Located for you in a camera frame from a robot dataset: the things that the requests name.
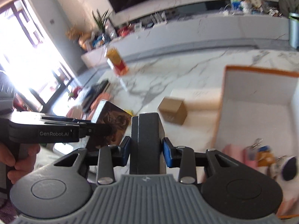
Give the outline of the brown cardboard box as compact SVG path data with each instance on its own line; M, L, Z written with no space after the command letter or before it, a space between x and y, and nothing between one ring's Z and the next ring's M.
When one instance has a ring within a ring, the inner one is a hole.
M164 121L183 125L187 118L187 108L183 100L164 97L158 106Z

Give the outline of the orange white storage box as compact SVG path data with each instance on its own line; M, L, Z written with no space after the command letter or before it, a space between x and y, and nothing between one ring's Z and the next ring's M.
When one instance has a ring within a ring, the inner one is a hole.
M277 215L283 192L266 175L268 167L253 169L222 152L228 144L246 148L257 138L270 146L276 162L282 157L298 159L298 73L227 66L213 139L217 153L204 198L219 212L238 219L298 216L298 202L286 215Z

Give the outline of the white glasses case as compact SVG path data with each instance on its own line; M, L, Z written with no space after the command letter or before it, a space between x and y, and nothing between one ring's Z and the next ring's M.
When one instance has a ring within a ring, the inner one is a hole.
M221 94L220 88L183 88L173 90L170 97L183 100L189 111L218 110Z

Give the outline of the black remote keyboard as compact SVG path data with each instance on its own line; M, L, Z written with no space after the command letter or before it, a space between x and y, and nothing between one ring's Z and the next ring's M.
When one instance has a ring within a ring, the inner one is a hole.
M110 85L109 80L105 79L100 83L94 84L89 88L89 91L86 93L84 100L82 102L82 109L84 113L90 112L91 105L94 103L94 101L101 93L106 92L109 85Z

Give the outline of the white wifi router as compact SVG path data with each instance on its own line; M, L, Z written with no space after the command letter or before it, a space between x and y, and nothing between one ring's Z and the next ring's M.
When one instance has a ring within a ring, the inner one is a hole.
M167 17L166 17L165 11L163 11L161 13L156 12L154 14L151 14L150 19L154 23L154 26L167 24Z

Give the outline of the white black plush toy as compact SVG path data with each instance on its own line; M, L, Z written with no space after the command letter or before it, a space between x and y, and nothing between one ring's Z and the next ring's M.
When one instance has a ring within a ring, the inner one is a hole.
M298 159L296 156L279 158L268 166L266 175L274 179L283 192L277 215L286 215L298 202Z

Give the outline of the teddy bear on console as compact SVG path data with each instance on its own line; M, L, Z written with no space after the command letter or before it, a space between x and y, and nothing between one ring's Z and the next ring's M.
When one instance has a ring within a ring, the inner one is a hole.
M243 13L251 14L252 5L250 0L240 0L240 6L242 7Z

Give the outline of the dark grey box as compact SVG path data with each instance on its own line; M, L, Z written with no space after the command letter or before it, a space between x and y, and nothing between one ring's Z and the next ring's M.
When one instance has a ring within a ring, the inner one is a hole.
M132 118L130 174L158 175L166 173L162 154L163 125L157 112L142 113Z

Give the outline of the pink white bunny plush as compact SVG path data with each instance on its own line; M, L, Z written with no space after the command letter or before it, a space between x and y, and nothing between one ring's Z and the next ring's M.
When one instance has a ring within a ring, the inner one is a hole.
M75 105L70 108L66 117L86 120L87 114L83 111L83 107L81 105Z

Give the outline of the red feather flower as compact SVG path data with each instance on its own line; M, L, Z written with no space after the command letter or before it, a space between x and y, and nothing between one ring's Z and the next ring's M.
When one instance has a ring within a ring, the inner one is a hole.
M76 99L78 97L78 94L81 92L83 89L82 86L77 86L75 87L69 94L68 94L68 100L70 99Z

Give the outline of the potted green plant left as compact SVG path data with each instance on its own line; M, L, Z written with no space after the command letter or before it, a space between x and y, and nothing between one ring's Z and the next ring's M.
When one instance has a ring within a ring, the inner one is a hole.
M92 11L92 17L99 29L100 32L102 32L102 34L108 35L107 31L106 31L106 24L107 21L109 19L111 15L111 12L109 10L106 10L103 14L100 14L99 10L96 10L96 13L94 13L94 11Z

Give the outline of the golden vase ornament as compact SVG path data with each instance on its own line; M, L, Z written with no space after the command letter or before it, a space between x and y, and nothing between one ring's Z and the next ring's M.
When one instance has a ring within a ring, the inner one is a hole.
M93 32L83 33L79 39L78 44L85 51L91 51L93 49L92 42L94 40Z

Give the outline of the white marble tv console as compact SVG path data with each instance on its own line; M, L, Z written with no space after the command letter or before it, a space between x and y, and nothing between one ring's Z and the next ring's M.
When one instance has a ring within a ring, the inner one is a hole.
M171 21L113 40L125 61L135 61L177 52L207 48L249 46L257 49L286 49L289 22L266 15L199 15Z

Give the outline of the purple patterned box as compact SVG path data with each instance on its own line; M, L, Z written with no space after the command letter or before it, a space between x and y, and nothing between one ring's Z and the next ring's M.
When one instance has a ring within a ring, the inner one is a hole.
M105 124L111 131L101 128L89 137L86 149L90 152L98 151L108 145L120 145L123 136L131 123L132 116L107 100L101 100L91 119L92 123Z

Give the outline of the yellow tape measure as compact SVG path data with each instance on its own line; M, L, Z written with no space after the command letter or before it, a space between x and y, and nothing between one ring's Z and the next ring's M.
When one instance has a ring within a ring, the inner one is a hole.
M125 110L126 113L130 114L131 116L134 116L134 113L132 110Z

